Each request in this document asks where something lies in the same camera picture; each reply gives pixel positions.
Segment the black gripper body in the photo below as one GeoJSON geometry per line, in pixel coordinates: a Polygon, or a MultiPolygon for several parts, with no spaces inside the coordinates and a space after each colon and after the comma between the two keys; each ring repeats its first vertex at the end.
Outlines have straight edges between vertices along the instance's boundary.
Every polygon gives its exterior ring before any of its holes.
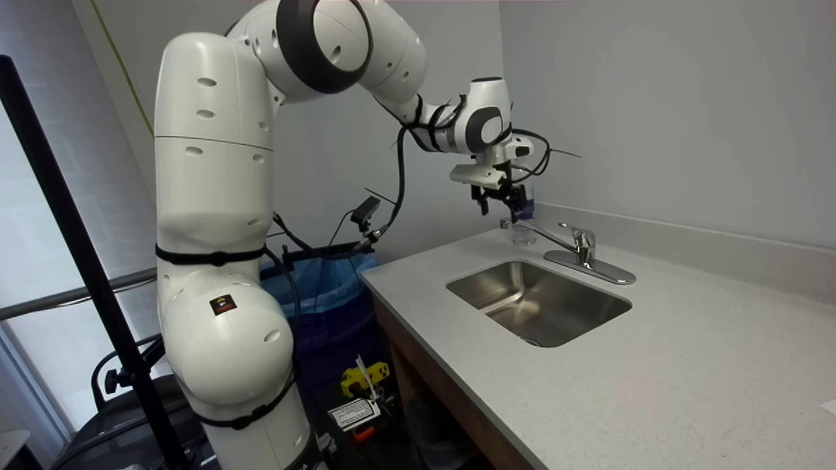
{"type": "Polygon", "coordinates": [[[513,207],[521,200],[527,200],[527,192],[522,184],[513,181],[513,172],[508,166],[486,168],[486,166],[458,166],[449,179],[454,184],[478,186],[486,192],[486,201],[497,200],[508,207],[513,207]]]}

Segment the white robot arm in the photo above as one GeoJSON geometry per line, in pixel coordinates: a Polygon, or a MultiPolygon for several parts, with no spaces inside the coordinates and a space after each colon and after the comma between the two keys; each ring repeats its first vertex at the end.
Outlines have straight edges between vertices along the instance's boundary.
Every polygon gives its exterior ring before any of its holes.
{"type": "Polygon", "coordinates": [[[363,87],[458,184],[522,203],[530,142],[497,75],[448,104],[422,98],[426,49],[386,0],[262,0],[223,35],[168,42],[155,98],[156,318],[181,391],[223,470],[309,470],[317,435],[294,331],[262,288],[275,112],[363,87]]]}

